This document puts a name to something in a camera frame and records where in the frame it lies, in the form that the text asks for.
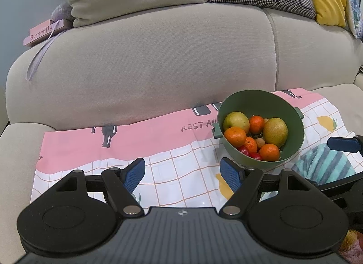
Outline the purple plush toy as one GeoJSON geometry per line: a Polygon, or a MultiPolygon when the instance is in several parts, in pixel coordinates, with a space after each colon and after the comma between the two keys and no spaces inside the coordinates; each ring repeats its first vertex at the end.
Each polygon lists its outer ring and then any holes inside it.
{"type": "Polygon", "coordinates": [[[73,23],[75,17],[72,16],[72,9],[73,7],[69,3],[62,3],[53,10],[50,19],[54,22],[63,19],[73,23]]]}

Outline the yellow-green pear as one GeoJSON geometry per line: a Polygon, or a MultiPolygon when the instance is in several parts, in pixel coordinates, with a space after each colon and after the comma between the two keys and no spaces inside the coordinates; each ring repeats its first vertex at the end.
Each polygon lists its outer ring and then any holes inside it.
{"type": "Polygon", "coordinates": [[[288,137],[286,123],[280,118],[270,118],[263,128],[263,138],[265,143],[272,143],[281,148],[288,137]]]}
{"type": "Polygon", "coordinates": [[[247,134],[250,129],[250,123],[248,117],[240,111],[234,111],[229,113],[223,122],[223,130],[226,131],[231,127],[238,127],[245,131],[247,134]]]}

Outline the pink butterfly box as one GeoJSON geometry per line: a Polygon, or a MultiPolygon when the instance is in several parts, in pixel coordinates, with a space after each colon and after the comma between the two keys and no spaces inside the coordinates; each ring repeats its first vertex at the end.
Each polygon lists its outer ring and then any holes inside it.
{"type": "Polygon", "coordinates": [[[72,27],[73,24],[68,20],[52,21],[48,19],[29,30],[29,35],[23,39],[23,46],[31,48],[49,37],[72,27]]]}

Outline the red cherry tomato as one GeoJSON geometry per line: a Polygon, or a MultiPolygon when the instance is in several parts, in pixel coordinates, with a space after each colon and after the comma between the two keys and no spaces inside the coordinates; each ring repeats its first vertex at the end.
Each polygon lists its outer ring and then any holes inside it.
{"type": "Polygon", "coordinates": [[[249,156],[255,160],[263,161],[261,154],[259,154],[258,152],[251,152],[249,153],[249,156]]]}
{"type": "Polygon", "coordinates": [[[250,153],[249,153],[249,149],[248,149],[245,145],[242,145],[241,147],[239,147],[239,148],[238,148],[238,150],[239,150],[242,154],[244,154],[244,155],[246,155],[246,156],[249,156],[249,155],[250,155],[250,153]]]}

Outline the orange mandarin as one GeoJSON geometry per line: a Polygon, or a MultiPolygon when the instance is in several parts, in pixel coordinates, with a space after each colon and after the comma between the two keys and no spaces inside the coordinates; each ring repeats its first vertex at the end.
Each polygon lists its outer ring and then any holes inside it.
{"type": "Polygon", "coordinates": [[[249,119],[250,133],[253,135],[260,134],[265,126],[264,118],[254,115],[249,119]]]}
{"type": "Polygon", "coordinates": [[[275,144],[267,143],[260,148],[259,154],[264,161],[278,161],[280,159],[280,148],[275,144]]]}
{"type": "Polygon", "coordinates": [[[258,151],[258,145],[256,143],[256,140],[252,137],[246,138],[244,146],[246,147],[249,153],[256,153],[258,151]]]}
{"type": "Polygon", "coordinates": [[[233,147],[239,148],[245,144],[247,135],[242,128],[234,126],[224,132],[224,137],[233,147]]]}

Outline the pink fluffy blanket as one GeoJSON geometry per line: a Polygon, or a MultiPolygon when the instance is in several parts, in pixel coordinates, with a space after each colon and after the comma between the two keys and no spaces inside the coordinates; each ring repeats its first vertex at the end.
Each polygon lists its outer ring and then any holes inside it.
{"type": "Polygon", "coordinates": [[[349,229],[338,252],[349,263],[363,264],[362,233],[349,229]]]}

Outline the beige fabric sofa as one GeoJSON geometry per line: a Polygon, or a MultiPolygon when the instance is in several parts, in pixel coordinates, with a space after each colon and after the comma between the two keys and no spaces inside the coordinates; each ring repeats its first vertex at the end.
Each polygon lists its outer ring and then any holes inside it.
{"type": "Polygon", "coordinates": [[[224,100],[243,89],[304,88],[362,133],[362,43],[341,27],[272,9],[204,3],[148,10],[71,29],[7,76],[1,135],[1,262],[24,253],[16,229],[42,138],[53,130],[132,124],[224,100]]]}

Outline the lilac ribbon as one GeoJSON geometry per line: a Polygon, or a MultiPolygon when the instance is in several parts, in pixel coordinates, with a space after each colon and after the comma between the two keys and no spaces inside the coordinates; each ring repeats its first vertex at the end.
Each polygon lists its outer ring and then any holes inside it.
{"type": "Polygon", "coordinates": [[[39,67],[45,53],[50,48],[51,44],[55,41],[55,39],[58,38],[64,32],[64,30],[62,30],[60,33],[56,34],[55,36],[54,36],[54,32],[59,31],[62,27],[65,27],[65,26],[66,26],[66,22],[65,22],[64,19],[58,20],[52,25],[50,34],[47,36],[47,39],[46,39],[45,43],[38,50],[38,52],[34,55],[33,59],[31,60],[29,66],[28,66],[27,74],[26,74],[26,77],[25,77],[25,79],[27,81],[32,80],[32,78],[33,78],[34,74],[36,73],[37,68],[39,67]]]}

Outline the teal striped towel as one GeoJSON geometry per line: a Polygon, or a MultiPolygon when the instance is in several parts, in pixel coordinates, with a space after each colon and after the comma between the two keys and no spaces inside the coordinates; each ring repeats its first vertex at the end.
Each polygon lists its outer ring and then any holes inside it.
{"type": "Polygon", "coordinates": [[[342,151],[320,144],[307,151],[292,167],[296,173],[318,185],[338,181],[356,172],[342,151]]]}

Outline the pink checked lemon cloth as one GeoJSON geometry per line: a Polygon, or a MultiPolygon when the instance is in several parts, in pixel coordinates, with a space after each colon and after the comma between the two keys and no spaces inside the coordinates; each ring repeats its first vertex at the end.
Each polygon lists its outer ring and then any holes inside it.
{"type": "Polygon", "coordinates": [[[145,175],[133,191],[142,208],[220,208],[232,192],[219,171],[219,162],[228,153],[212,134],[218,108],[208,104],[131,125],[48,132],[36,164],[31,199],[72,170],[99,175],[143,158],[145,175]]]}

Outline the green perforated colander bowl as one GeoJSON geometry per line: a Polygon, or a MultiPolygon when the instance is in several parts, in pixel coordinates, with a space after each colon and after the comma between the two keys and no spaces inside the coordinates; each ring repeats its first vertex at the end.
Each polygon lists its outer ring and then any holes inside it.
{"type": "Polygon", "coordinates": [[[294,157],[303,145],[302,119],[298,108],[276,94],[244,90],[222,102],[212,134],[240,165],[271,170],[294,157]]]}

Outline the blue patterned pillow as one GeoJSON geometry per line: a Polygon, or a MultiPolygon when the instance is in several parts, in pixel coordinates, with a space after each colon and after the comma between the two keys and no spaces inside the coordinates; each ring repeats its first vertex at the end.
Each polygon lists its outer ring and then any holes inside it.
{"type": "Polygon", "coordinates": [[[362,12],[357,0],[347,0],[345,15],[353,36],[362,39],[362,12]]]}

